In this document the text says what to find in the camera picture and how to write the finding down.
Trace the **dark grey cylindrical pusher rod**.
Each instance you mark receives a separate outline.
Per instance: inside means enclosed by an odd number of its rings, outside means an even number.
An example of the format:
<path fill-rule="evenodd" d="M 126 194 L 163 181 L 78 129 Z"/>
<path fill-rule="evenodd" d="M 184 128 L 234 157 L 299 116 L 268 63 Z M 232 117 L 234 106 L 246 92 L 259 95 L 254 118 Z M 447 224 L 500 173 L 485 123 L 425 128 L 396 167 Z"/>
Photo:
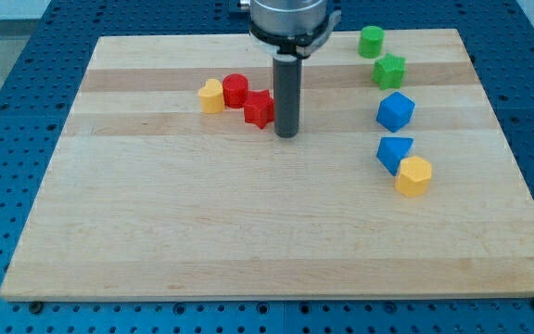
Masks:
<path fill-rule="evenodd" d="M 273 59 L 274 131 L 283 138 L 299 131 L 301 69 L 300 59 Z"/>

